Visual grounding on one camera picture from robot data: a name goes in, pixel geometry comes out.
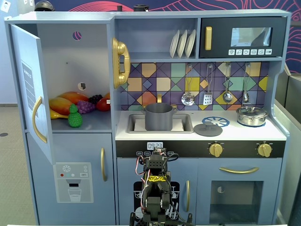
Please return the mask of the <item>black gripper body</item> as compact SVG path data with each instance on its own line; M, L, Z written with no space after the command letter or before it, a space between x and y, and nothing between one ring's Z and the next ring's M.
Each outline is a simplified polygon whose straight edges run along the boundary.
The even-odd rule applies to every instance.
M144 170L167 170L166 148L155 148L144 159Z

